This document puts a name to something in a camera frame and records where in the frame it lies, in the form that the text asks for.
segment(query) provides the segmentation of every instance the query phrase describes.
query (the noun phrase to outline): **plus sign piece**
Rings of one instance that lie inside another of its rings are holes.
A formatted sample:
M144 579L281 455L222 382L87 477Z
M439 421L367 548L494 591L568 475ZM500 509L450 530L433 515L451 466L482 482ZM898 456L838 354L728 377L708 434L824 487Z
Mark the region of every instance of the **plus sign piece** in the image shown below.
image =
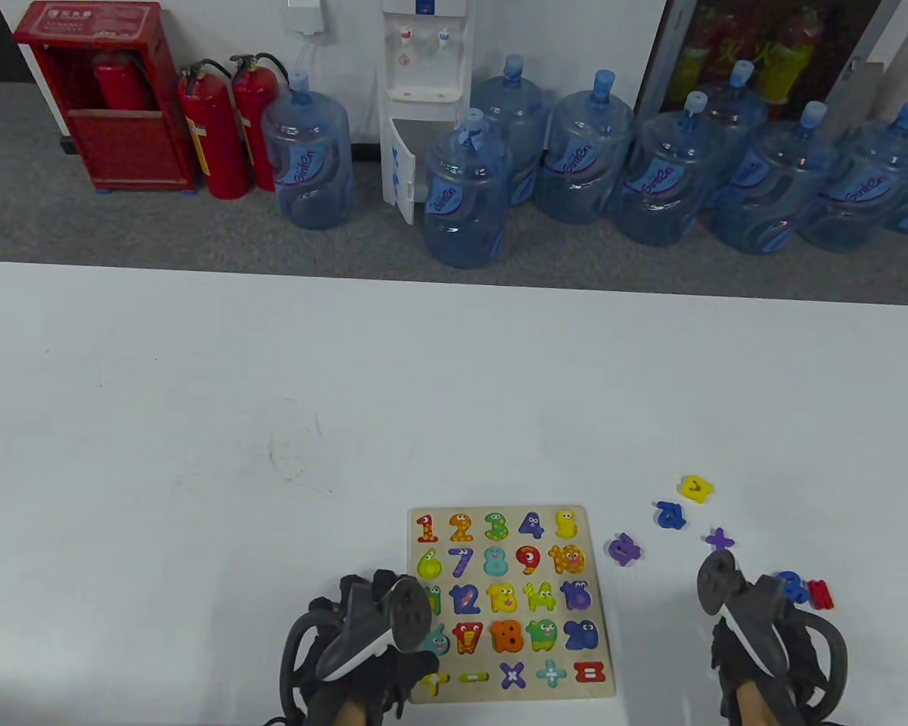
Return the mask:
M502 663L502 671L505 673L505 680L502 681L503 689L507 690L512 685L517 685L519 688L526 687L527 684L521 677L521 672L524 671L523 663L516 663L513 668L507 663Z
M707 545L713 545L713 549L717 552L728 550L735 545L735 541L726 536L722 526L714 529L711 535L705 536L703 542L706 542Z
M535 675L541 681L547 682L548 688L558 688L558 681L562 678L568 678L568 671L565 668L555 666L554 660L546 660L545 667L541 668Z

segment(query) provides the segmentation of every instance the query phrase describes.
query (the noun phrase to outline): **black glove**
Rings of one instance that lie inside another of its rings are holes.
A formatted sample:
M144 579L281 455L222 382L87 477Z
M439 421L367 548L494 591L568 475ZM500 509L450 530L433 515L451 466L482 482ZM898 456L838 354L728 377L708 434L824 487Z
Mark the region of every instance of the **black glove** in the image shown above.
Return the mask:
M398 581L398 576L389 570L378 570L372 580L372 598L380 603ZM347 614L347 601L354 584L370 585L370 581L357 575L347 575L340 580L340 602L334 604L326 597L318 597L309 603L309 611L328 611L342 622ZM370 657L337 681L320 681L316 677L316 664L323 651L340 635L342 625L320 625L316 627L313 641L302 666L291 671L292 663L284 663L281 674L281 702L287 722L292 726L329 726L336 719L343 704L353 701L367 712L367 726L379 726L384 713L396 706L396 716L403 713L403 704L412 688L426 675L437 673L440 661L433 653L404 654L388 646L382 656ZM292 689L299 688L308 715L295 706Z
M786 603L786 610L773 623L787 651L789 664L786 674L778 678L767 675L757 666L725 618L714 627L711 666L718 670L720 688L723 689L720 715L731 724L740 726L742 723L735 692L751 681L757 685L778 723L804 726L820 723L820 716L807 705L807 701L814 695L815 688L828 693L830 684L827 675L821 671L817 651L804 623L804 613L790 602Z

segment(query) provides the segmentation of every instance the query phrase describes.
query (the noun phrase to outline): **yellow puzzle piece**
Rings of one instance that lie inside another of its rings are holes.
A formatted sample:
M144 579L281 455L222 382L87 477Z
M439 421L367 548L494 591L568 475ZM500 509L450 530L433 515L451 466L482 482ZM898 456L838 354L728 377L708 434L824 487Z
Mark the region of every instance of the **yellow puzzle piece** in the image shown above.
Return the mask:
M710 484L706 479L701 479L698 476L687 476L683 480L683 486L679 488L679 493L686 497L690 501L695 501L696 504L706 504L706 500L710 498L710 494L713 494L716 491L713 484Z

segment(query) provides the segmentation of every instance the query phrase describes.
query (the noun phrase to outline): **fire extinguisher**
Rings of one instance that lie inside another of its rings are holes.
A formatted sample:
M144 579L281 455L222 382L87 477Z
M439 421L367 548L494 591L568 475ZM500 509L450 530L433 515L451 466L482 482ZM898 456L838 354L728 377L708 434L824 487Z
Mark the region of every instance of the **fire extinguisher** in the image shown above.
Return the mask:
M278 80L270 69L257 65L263 58L268 58L275 64L275 68L282 73L285 84L289 86L289 73L275 55L271 53L233 55L229 58L236 65L235 76L232 77L232 94L235 97L235 106L239 109L239 119L242 121L246 143L249 144L256 183L260 185L260 189L275 191L273 167L269 162L266 139L263 135L263 111L278 99Z
M107 107L115 111L154 110L144 69L130 53L98 53L91 61Z
M217 200L238 200L251 186L249 159L236 127L229 84L206 73L206 65L218 68L227 79L232 78L214 60L203 58L182 70L178 98L198 163L208 177L209 192Z

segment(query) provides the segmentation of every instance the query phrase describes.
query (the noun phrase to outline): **water dispenser door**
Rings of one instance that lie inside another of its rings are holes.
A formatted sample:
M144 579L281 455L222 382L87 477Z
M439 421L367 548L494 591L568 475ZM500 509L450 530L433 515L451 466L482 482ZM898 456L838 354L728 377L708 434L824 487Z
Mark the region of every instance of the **water dispenser door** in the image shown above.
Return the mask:
M417 158L410 153L410 149L403 143L400 133L396 130L396 120L390 119L390 147L393 157L393 183L394 200L396 206L403 214L406 224L413 224L413 203L415 202L415 173Z

